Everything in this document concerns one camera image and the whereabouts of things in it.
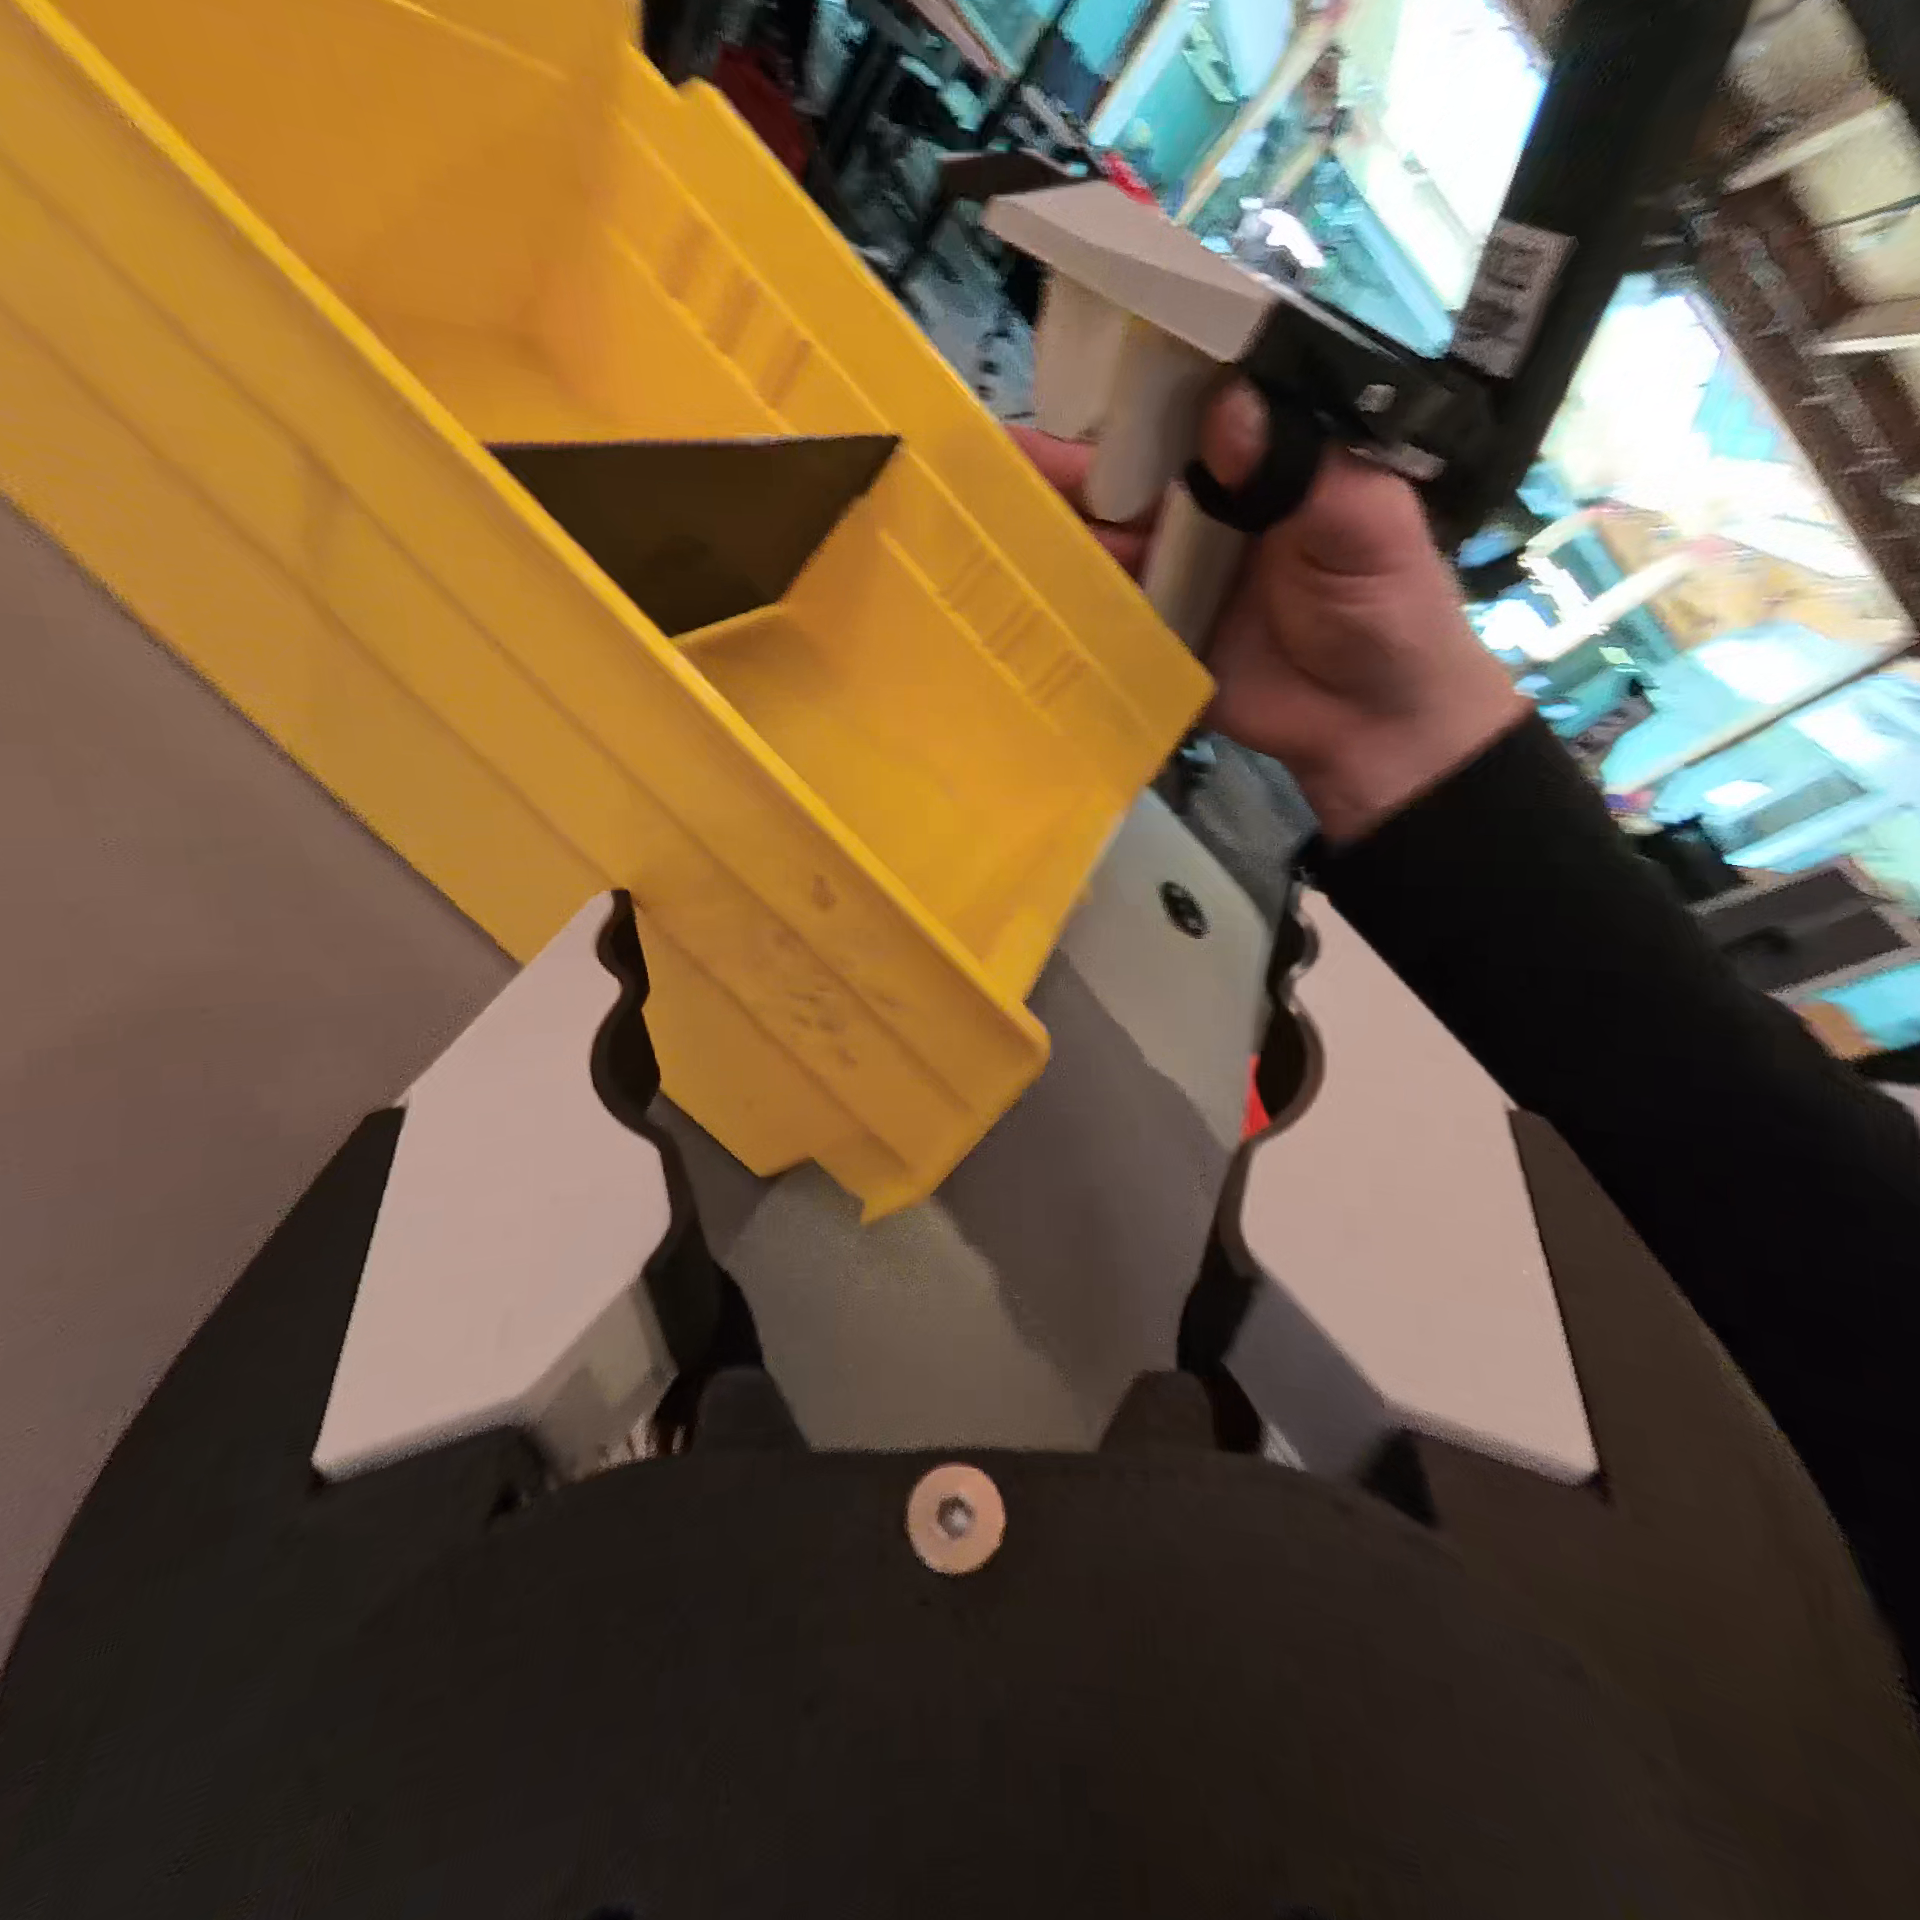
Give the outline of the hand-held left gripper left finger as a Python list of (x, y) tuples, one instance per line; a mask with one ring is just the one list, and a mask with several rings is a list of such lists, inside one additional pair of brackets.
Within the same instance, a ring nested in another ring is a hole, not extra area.
[(482, 1434), (584, 1475), (703, 1362), (709, 1247), (654, 1118), (650, 993), (631, 896), (595, 896), (410, 1087), (318, 1476)]

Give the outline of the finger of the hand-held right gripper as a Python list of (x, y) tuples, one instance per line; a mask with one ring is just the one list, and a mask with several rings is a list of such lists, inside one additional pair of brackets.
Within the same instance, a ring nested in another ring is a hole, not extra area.
[(1112, 183), (994, 196), (983, 212), (987, 234), (1042, 276), (1036, 427), (1090, 447), (1093, 520), (1152, 514), (1277, 290)]

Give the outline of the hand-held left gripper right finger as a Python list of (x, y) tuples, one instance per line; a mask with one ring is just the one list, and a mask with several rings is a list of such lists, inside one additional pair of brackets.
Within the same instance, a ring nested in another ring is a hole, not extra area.
[(1324, 1480), (1429, 1441), (1594, 1482), (1512, 1104), (1322, 895), (1287, 898), (1261, 985), (1184, 1359)]

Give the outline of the yellow plastic bin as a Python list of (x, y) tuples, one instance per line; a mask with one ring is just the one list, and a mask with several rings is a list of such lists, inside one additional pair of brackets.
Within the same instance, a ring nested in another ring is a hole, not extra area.
[(1211, 683), (635, 4), (5, 4), (5, 497), (666, 1090), (869, 1220)]

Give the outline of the person's right hand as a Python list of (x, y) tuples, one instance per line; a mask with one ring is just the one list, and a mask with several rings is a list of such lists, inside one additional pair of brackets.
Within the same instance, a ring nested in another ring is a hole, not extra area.
[(1207, 731), (1272, 760), (1334, 848), (1528, 719), (1471, 634), (1414, 489), (1336, 444), (1296, 512), (1247, 545), (1202, 659)]

